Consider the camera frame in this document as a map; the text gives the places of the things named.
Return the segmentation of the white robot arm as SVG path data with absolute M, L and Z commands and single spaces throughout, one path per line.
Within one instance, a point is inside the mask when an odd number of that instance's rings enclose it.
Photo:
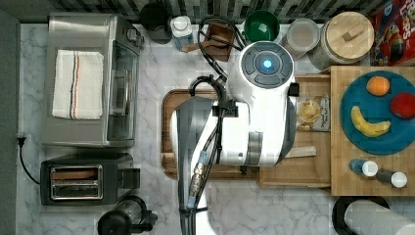
M 294 61 L 281 45 L 257 41 L 227 75 L 199 76 L 170 120 L 182 235 L 212 235 L 205 186 L 214 165 L 274 166 L 296 137 L 300 94 Z

